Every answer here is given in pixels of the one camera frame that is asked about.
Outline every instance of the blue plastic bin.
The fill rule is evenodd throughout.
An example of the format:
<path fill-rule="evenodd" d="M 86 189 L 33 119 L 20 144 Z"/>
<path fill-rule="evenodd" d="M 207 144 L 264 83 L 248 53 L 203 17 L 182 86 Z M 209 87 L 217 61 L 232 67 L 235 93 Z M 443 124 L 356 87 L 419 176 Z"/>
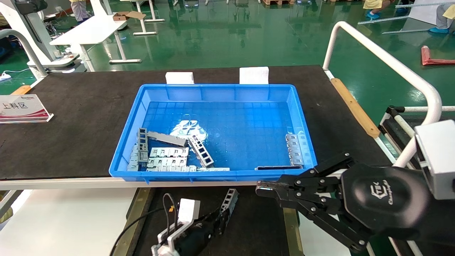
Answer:
<path fill-rule="evenodd" d="M 201 133 L 206 133 L 203 143 L 215 161 L 214 167 L 229 167 L 230 171 L 126 170 L 139 127 L 170 134 L 185 120 L 192 120 Z M 258 166 L 290 165 L 287 133 L 298 135 L 303 170 L 255 170 Z M 166 147 L 149 141 L 149 149 Z M 188 165 L 200 167 L 193 152 Z M 109 173 L 126 181 L 258 181 L 299 174 L 315 165 L 313 146 L 293 85 L 145 84 L 134 100 Z"/>

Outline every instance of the white foam block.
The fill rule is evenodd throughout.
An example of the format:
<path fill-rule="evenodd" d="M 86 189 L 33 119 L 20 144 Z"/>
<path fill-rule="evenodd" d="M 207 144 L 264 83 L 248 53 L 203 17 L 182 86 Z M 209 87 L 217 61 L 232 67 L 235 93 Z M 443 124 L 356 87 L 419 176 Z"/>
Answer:
<path fill-rule="evenodd" d="M 240 84 L 268 84 L 268 67 L 241 67 Z"/>
<path fill-rule="evenodd" d="M 167 72 L 167 84 L 194 84 L 193 72 Z"/>

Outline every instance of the green epoxy floor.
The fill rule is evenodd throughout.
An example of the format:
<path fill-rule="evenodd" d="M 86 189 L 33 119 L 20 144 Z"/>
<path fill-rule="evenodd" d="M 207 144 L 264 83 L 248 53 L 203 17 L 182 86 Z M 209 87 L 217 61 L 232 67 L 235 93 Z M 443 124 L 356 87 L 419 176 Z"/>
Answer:
<path fill-rule="evenodd" d="M 433 84 L 441 93 L 443 104 L 454 105 L 455 67 L 423 67 L 420 48 L 428 45 L 433 58 L 455 59 L 455 36 L 431 35 L 428 32 L 382 35 L 384 31 L 429 28 L 412 20 L 357 25 L 366 20 L 362 2 L 304 1 L 294 5 L 266 6 L 255 0 L 210 1 L 193 6 L 195 1 L 172 6 L 156 0 L 157 15 L 163 23 L 146 23 L 157 36 L 133 36 L 141 31 L 140 22 L 129 19 L 129 28 L 121 31 L 127 58 L 141 58 L 142 63 L 110 65 L 120 58 L 114 36 L 94 46 L 89 55 L 97 71 L 194 69 L 206 67 L 252 67 L 287 65 L 322 65 L 334 24 L 344 20 Z M 136 10 L 129 2 L 110 1 L 113 11 Z M 150 8 L 142 5 L 150 16 Z M 394 8 L 382 17 L 394 16 Z M 1 69 L 26 67 L 25 55 L 17 53 Z M 375 123 L 390 104 L 426 105 L 424 96 L 388 68 L 354 38 L 340 32 L 330 70 L 340 78 Z M 0 93 L 11 93 L 17 85 L 0 83 Z"/>

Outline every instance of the black cable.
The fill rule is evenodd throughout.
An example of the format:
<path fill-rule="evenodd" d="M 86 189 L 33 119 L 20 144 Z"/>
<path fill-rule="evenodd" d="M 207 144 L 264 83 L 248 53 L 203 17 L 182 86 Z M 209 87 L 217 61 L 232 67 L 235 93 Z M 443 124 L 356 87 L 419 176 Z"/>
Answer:
<path fill-rule="evenodd" d="M 170 193 L 165 193 L 165 194 L 163 195 L 163 208 L 164 208 L 165 213 L 166 213 L 167 235 L 169 235 L 169 232 L 170 232 L 169 214 L 167 213 L 166 205 L 164 204 L 164 198 L 165 198 L 166 196 L 169 197 L 169 199 L 171 200 L 172 206 L 174 206 L 174 210 L 175 210 L 175 213 L 174 213 L 174 230 L 177 230 L 178 207 L 177 207 L 177 205 L 175 204 L 174 198 L 173 198 L 173 196 L 172 196 Z"/>
<path fill-rule="evenodd" d="M 111 250 L 111 253 L 109 254 L 109 256 L 113 256 L 114 255 L 114 252 L 115 252 L 115 248 L 117 247 L 117 243 L 118 241 L 120 240 L 120 238 L 125 234 L 125 232 L 131 228 L 131 226 L 133 226 L 136 222 L 142 220 L 143 218 L 149 216 L 150 214 L 154 213 L 154 212 L 157 212 L 159 210 L 162 210 L 163 208 L 159 208 L 159 209 L 155 209 L 155 210 L 151 210 L 149 212 L 146 212 L 144 213 L 142 216 L 140 216 L 139 218 L 135 219 L 130 225 L 128 225 L 125 229 L 123 229 L 123 231 L 120 233 L 120 235 L 118 236 L 117 240 L 115 241 L 114 243 L 114 246 L 112 247 L 112 250 Z"/>

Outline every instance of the cardboard box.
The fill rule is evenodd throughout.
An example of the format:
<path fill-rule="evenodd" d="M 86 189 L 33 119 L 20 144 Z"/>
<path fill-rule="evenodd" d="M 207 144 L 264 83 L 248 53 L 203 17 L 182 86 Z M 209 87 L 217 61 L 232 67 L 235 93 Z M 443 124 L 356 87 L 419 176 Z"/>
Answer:
<path fill-rule="evenodd" d="M 128 20 L 129 18 L 135 18 L 138 20 L 144 19 L 145 14 L 137 11 L 119 11 L 112 17 L 115 21 Z"/>

